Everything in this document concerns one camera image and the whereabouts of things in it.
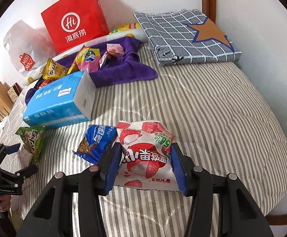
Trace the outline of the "person's left hand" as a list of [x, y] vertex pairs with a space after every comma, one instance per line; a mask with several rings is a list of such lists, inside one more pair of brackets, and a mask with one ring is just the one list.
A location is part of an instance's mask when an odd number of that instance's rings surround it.
[[11, 206], [11, 195], [0, 196], [0, 213], [9, 211]]

